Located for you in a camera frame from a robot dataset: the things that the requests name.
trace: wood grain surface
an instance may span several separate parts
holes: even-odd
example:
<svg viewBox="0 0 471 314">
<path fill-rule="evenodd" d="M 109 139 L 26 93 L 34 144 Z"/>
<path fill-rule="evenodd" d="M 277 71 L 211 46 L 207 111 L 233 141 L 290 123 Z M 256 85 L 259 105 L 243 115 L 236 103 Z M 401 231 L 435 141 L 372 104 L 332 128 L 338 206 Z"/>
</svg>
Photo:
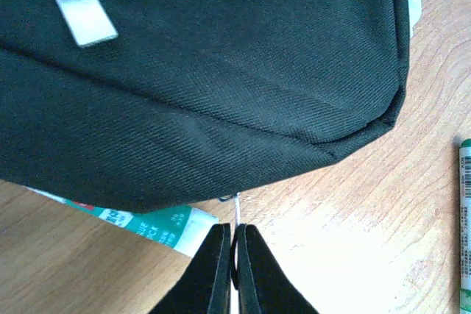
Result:
<svg viewBox="0 0 471 314">
<path fill-rule="evenodd" d="M 242 195 L 321 314 L 458 313 L 458 145 L 471 137 L 471 1 L 422 0 L 393 132 Z M 198 205 L 233 220 L 230 204 Z M 171 249 L 0 182 L 1 314 L 145 314 L 185 270 Z"/>
</svg>

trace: green and white marker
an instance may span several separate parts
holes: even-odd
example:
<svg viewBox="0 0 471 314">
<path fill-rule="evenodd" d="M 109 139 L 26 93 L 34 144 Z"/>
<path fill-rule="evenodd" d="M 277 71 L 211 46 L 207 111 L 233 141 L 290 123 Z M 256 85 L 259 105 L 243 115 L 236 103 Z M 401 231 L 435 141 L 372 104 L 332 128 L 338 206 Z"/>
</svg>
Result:
<svg viewBox="0 0 471 314">
<path fill-rule="evenodd" d="M 153 213 L 138 214 L 81 204 L 42 190 L 30 190 L 93 215 L 141 237 L 169 246 L 193 257 L 218 218 L 191 206 L 176 206 Z"/>
<path fill-rule="evenodd" d="M 471 314 L 471 139 L 459 149 L 459 185 L 461 215 L 461 290 L 460 314 Z"/>
</svg>

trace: green and white tube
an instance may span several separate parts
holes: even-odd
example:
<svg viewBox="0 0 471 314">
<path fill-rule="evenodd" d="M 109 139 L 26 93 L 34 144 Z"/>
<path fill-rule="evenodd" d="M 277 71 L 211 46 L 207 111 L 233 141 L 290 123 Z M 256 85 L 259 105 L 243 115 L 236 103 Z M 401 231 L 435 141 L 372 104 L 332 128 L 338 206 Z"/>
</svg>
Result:
<svg viewBox="0 0 471 314">
<path fill-rule="evenodd" d="M 459 149 L 461 289 L 460 314 L 471 314 L 471 139 Z"/>
<path fill-rule="evenodd" d="M 153 213 L 137 214 L 80 204 L 42 190 L 30 190 L 81 210 L 141 237 L 164 244 L 189 257 L 201 246 L 218 218 L 190 206 L 169 207 Z"/>
</svg>

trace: wooden table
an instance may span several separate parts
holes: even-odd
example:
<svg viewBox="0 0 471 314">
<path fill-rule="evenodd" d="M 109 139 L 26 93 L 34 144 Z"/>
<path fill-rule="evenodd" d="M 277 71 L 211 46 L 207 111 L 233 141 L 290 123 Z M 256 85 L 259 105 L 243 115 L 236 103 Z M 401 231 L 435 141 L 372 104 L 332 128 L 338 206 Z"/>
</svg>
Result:
<svg viewBox="0 0 471 314">
<path fill-rule="evenodd" d="M 335 166 L 241 200 L 244 220 L 321 314 L 458 312 L 457 149 L 471 137 L 471 1 L 423 7 L 397 128 Z M 199 206 L 233 219 L 229 204 Z M 144 314 L 188 262 L 0 183 L 1 314 Z"/>
</svg>

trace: black fabric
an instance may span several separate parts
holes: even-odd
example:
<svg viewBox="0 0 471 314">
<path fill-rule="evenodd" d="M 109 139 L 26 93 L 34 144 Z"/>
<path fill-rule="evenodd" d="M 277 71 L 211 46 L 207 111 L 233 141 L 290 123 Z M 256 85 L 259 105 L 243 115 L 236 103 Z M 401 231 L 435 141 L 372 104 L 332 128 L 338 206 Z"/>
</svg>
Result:
<svg viewBox="0 0 471 314">
<path fill-rule="evenodd" d="M 101 0 L 79 49 L 54 0 L 0 0 L 0 178 L 146 212 L 336 163 L 388 132 L 407 0 Z"/>
<path fill-rule="evenodd" d="M 288 281 L 257 227 L 237 234 L 240 314 L 319 314 Z"/>
<path fill-rule="evenodd" d="M 215 224 L 178 283 L 149 314 L 230 312 L 230 225 Z"/>
</svg>

